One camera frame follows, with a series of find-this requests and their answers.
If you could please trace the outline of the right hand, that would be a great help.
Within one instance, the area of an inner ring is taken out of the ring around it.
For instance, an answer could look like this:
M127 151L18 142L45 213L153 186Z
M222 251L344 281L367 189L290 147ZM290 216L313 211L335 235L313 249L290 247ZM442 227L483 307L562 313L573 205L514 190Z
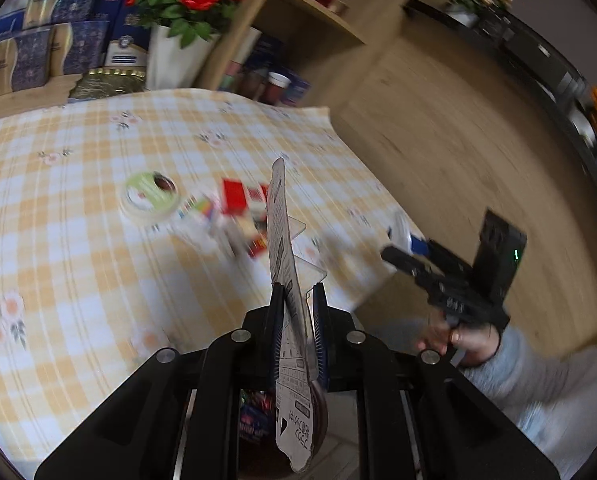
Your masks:
M495 356L500 344L500 335L492 325L480 327L458 326L451 328L440 318L430 321L417 341L417 349L434 350L446 356L449 347L463 352L461 364L479 366Z

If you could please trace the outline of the grey right sleeve forearm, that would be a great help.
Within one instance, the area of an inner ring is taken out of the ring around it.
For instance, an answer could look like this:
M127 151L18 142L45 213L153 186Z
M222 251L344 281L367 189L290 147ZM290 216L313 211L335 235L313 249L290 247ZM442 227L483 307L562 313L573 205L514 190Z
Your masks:
M597 346L563 359L534 352L515 328L463 375L572 479L597 451Z

